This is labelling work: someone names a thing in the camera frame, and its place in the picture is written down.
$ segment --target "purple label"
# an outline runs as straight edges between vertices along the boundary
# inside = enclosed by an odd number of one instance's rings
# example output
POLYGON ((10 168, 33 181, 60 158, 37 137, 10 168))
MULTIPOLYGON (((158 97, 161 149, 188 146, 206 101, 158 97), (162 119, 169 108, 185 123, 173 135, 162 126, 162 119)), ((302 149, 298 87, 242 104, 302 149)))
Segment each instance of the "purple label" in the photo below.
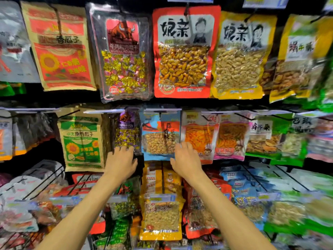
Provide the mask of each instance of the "purple label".
POLYGON ((118 117, 119 129, 134 129, 134 113, 131 111, 124 111, 118 117))

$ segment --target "orange snack package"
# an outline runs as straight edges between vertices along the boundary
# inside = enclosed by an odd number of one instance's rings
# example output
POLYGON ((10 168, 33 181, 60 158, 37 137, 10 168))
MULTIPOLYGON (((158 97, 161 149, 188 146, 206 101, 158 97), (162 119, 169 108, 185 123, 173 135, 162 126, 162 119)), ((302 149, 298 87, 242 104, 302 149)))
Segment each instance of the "orange snack package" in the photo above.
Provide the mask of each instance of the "orange snack package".
POLYGON ((96 90, 84 8, 21 2, 39 76, 45 91, 96 90))
POLYGON ((154 10, 155 96, 208 98, 220 6, 154 10))
POLYGON ((181 141, 190 142, 199 154, 202 164, 212 164, 219 132, 219 116, 197 111, 183 111, 181 141))

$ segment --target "bull logo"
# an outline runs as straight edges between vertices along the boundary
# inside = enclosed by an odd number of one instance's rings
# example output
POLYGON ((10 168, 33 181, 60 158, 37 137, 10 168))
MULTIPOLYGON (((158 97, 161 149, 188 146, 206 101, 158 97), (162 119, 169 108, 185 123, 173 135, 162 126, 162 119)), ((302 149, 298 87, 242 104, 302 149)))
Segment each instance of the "bull logo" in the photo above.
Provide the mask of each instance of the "bull logo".
POLYGON ((110 44, 138 45, 133 38, 135 26, 129 28, 126 22, 119 22, 113 29, 108 30, 108 40, 110 44))

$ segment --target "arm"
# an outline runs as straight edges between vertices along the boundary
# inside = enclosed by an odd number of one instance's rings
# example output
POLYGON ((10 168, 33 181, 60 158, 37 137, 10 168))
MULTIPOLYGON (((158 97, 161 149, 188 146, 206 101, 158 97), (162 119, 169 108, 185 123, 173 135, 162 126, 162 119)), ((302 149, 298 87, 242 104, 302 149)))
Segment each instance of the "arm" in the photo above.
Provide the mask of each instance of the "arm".
POLYGON ((81 250, 98 214, 112 193, 138 164, 133 161, 134 147, 116 147, 106 160, 105 172, 87 196, 48 234, 36 250, 81 250))
POLYGON ((255 225, 215 187, 188 142, 176 144, 171 165, 198 192, 232 250, 276 250, 255 225))

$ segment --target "hand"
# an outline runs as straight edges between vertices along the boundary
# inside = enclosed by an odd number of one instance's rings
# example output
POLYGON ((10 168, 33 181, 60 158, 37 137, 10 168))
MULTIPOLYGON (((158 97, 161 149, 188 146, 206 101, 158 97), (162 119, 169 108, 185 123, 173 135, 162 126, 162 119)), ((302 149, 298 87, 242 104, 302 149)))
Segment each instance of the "hand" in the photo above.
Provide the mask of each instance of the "hand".
POLYGON ((133 160, 134 147, 115 147, 114 152, 109 152, 105 164, 104 177, 119 181, 122 184, 130 177, 138 165, 138 159, 133 160))
POLYGON ((174 155, 176 159, 170 159, 173 170, 193 186, 204 174, 198 152, 191 143, 182 142, 176 144, 174 155))

